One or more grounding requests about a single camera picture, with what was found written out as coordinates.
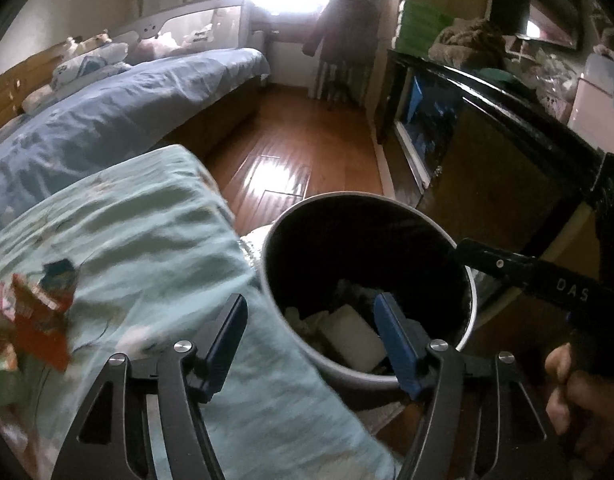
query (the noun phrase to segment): wooden floor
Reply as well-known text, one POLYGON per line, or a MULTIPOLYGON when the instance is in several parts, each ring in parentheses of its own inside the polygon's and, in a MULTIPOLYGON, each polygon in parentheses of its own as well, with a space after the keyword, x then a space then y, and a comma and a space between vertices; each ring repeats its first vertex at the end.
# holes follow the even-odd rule
POLYGON ((291 89, 266 89, 260 112, 205 163, 240 235, 270 224, 309 196, 383 192, 364 111, 346 104, 329 111, 327 103, 291 89))

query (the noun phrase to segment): finger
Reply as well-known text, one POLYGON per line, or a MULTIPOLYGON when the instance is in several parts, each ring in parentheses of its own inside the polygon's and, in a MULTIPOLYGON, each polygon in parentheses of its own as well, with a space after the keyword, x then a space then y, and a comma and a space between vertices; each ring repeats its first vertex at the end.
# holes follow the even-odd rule
POLYGON ((569 462, 569 467, 572 480, 591 480, 594 477, 594 472, 582 460, 572 460, 569 462))
POLYGON ((584 427, 584 430, 581 431, 578 441, 576 442, 574 451, 578 455, 582 456, 587 448, 598 442, 603 423, 604 421, 601 418, 597 416, 591 417, 587 425, 584 427))
POLYGON ((545 360, 545 370, 549 376, 560 384, 567 382, 571 372, 571 345, 559 346, 545 360))
POLYGON ((583 458, 591 469, 598 471, 606 462, 609 453, 609 451, 603 449, 599 444, 593 444, 583 453, 583 458))
POLYGON ((577 370, 567 381, 566 398, 614 423, 614 382, 577 370))
POLYGON ((609 452, 614 449, 614 423, 605 422, 598 432, 598 444, 609 452))
POLYGON ((571 414, 563 387, 559 386, 551 393, 547 402, 547 415, 557 435, 567 432, 571 423, 571 414))

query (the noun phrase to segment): human hand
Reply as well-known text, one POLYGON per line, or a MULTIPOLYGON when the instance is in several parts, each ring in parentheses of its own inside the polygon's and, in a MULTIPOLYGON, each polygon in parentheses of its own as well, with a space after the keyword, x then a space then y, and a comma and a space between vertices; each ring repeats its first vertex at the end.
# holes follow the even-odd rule
POLYGON ((556 348, 545 361, 547 373, 557 386, 549 397, 547 414, 558 435, 567 433, 579 406, 590 416, 574 451, 584 461, 588 472, 579 464, 577 478, 590 478, 599 470, 614 449, 614 381, 592 376, 581 370, 571 371, 570 344, 556 348))

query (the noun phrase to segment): pillow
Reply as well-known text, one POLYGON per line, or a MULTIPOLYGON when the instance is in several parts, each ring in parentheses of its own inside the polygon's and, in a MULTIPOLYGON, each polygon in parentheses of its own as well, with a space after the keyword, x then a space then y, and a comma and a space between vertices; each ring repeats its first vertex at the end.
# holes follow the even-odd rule
POLYGON ((104 66, 118 63, 127 57, 127 43, 108 43, 87 54, 65 61, 54 69, 51 82, 58 90, 73 80, 100 70, 104 66))
POLYGON ((14 117, 0 127, 0 144, 9 139, 16 130, 29 120, 30 116, 23 114, 14 117))
POLYGON ((213 25, 212 23, 209 23, 209 25, 206 25, 205 27, 201 28, 200 30, 195 30, 194 32, 192 32, 191 34, 188 34, 187 36, 185 36, 183 38, 183 43, 181 46, 186 47, 186 46, 190 46, 193 43, 212 43, 213 41, 213 25))
POLYGON ((43 101, 53 93, 52 87, 49 85, 41 86, 38 90, 34 90, 30 95, 25 97, 20 106, 26 114, 31 114, 36 108, 38 108, 43 101))
POLYGON ((82 56, 82 54, 87 54, 106 43, 111 43, 111 40, 107 33, 103 32, 103 34, 92 36, 88 40, 81 41, 81 43, 76 43, 72 38, 67 38, 67 42, 70 43, 70 46, 63 55, 63 61, 69 61, 75 57, 82 56))
POLYGON ((38 108, 35 110, 35 115, 45 110, 47 107, 55 105, 56 103, 62 101, 63 99, 69 97, 72 94, 75 94, 79 90, 85 88, 85 86, 91 85, 96 81, 102 81, 108 77, 111 77, 116 74, 122 74, 123 72, 127 72, 132 68, 131 65, 123 62, 114 63, 113 65, 107 65, 96 72, 91 72, 82 77, 76 78, 73 81, 67 83, 60 87, 56 92, 53 92, 49 99, 42 102, 38 108))
POLYGON ((169 54, 177 48, 178 43, 172 38, 171 32, 166 32, 162 36, 140 41, 132 53, 127 56, 126 62, 130 65, 137 65, 145 61, 169 57, 169 54))

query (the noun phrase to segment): blue bedsheet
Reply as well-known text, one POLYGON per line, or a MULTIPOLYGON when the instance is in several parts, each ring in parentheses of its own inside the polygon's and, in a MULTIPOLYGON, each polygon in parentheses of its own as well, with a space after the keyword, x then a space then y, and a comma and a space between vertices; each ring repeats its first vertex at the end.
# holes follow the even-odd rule
POLYGON ((257 50, 211 50, 142 63, 43 110, 0 144, 0 230, 81 178, 147 152, 266 73, 257 50))
MULTIPOLYGON (((21 357, 29 390, 16 413, 28 440, 12 445, 33 478, 49 480, 111 354, 155 355, 191 338, 233 292, 247 299, 247 329, 223 390, 202 408, 225 478, 395 478, 397 461, 325 385, 261 293, 231 220, 206 168, 170 146, 87 177, 2 230, 0 280, 37 276, 58 258, 79 267, 66 372, 21 357)), ((153 429, 159 479, 171 478, 153 429)))

